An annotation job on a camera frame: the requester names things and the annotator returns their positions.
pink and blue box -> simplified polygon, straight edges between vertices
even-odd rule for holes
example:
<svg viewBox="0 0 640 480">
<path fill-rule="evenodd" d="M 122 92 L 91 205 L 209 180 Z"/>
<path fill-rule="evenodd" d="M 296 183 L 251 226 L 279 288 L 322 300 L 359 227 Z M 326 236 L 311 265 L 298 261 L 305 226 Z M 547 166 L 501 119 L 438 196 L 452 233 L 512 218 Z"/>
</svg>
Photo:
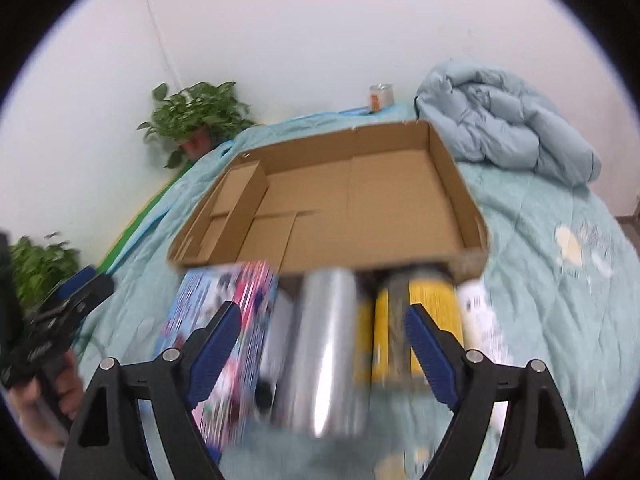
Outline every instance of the pink and blue box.
<svg viewBox="0 0 640 480">
<path fill-rule="evenodd" d="M 192 411 L 213 459 L 242 437 L 247 416 L 255 411 L 255 385 L 277 278 L 265 262 L 201 267 L 187 272 L 167 321 L 156 354 L 180 348 L 191 332 L 204 327 L 225 301 L 242 313 L 241 331 L 209 399 Z"/>
</svg>

silver screw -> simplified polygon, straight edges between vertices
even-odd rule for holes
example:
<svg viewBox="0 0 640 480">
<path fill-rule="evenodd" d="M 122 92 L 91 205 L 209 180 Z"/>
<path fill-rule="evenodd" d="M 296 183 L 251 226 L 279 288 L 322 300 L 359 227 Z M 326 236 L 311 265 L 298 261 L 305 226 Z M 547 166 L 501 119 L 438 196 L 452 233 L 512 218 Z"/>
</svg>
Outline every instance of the silver screw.
<svg viewBox="0 0 640 480">
<path fill-rule="evenodd" d="M 484 359 L 484 356 L 482 355 L 482 352 L 479 352 L 478 350 L 469 350 L 466 353 L 466 358 L 472 363 L 479 363 Z"/>
<path fill-rule="evenodd" d="M 100 361 L 100 368 L 102 370 L 111 370 L 116 364 L 116 359 L 113 357 L 105 357 L 102 361 Z"/>
<path fill-rule="evenodd" d="M 546 365 L 540 359 L 533 359 L 531 362 L 531 368 L 540 373 L 546 370 Z"/>
<path fill-rule="evenodd" d="M 169 361 L 170 363 L 180 357 L 180 351 L 177 348 L 168 348 L 162 352 L 162 359 Z"/>
</svg>

white wall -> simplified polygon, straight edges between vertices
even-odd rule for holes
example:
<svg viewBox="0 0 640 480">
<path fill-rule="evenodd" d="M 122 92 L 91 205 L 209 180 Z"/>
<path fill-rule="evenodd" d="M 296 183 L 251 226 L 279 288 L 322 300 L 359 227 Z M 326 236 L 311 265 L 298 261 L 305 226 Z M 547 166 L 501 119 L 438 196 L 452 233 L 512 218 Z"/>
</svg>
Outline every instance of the white wall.
<svg viewBox="0 0 640 480">
<path fill-rule="evenodd" d="M 2 229 L 14 238 L 60 230 L 98 263 L 171 176 L 135 131 L 167 79 L 145 0 L 76 3 L 4 106 Z"/>
<path fill-rule="evenodd" d="M 437 63 L 473 56 L 522 76 L 600 152 L 593 189 L 615 215 L 640 191 L 636 115 L 596 44 L 555 0 L 151 0 L 184 84 L 238 81 L 263 121 L 410 102 Z"/>
</svg>

cardboard box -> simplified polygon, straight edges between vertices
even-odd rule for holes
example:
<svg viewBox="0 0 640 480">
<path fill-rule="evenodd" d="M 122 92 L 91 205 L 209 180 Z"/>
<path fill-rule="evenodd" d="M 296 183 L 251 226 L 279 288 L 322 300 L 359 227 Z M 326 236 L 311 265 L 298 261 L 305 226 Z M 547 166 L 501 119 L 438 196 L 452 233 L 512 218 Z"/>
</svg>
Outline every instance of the cardboard box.
<svg viewBox="0 0 640 480">
<path fill-rule="evenodd" d="M 376 124 L 241 153 L 176 235 L 169 261 L 267 260 L 319 267 L 443 262 L 477 278 L 487 230 L 440 137 L 424 121 Z"/>
</svg>

bed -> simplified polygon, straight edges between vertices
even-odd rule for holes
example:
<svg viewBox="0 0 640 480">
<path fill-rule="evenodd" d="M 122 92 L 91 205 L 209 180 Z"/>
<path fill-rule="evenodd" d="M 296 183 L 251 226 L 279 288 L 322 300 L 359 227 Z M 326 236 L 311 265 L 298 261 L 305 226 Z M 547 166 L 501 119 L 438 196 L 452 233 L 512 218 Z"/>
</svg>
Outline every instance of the bed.
<svg viewBox="0 0 640 480">
<path fill-rule="evenodd" d="M 104 356 L 123 364 L 153 357 L 182 279 L 166 263 L 167 249 L 236 153 L 351 126 L 414 119 L 411 107 L 396 105 L 375 115 L 327 113 L 254 126 L 198 161 L 151 209 L 111 265 L 116 292 L 88 317 L 77 342 L 85 384 Z M 638 256 L 587 187 L 571 189 L 530 171 L 487 163 L 461 162 L 459 168 L 491 233 L 484 280 L 514 363 L 539 358 L 548 364 L 589 468 L 638 385 Z M 158 478 L 171 478 L 152 413 L 143 413 Z M 361 439 L 313 440 L 253 421 L 220 467 L 230 480 L 254 478 L 256 470 L 265 479 L 385 479 L 380 467 L 385 460 L 398 454 L 428 457 L 449 420 L 447 408 L 430 395 L 376 391 Z M 474 478 L 486 478 L 497 439 L 488 432 Z"/>
</svg>

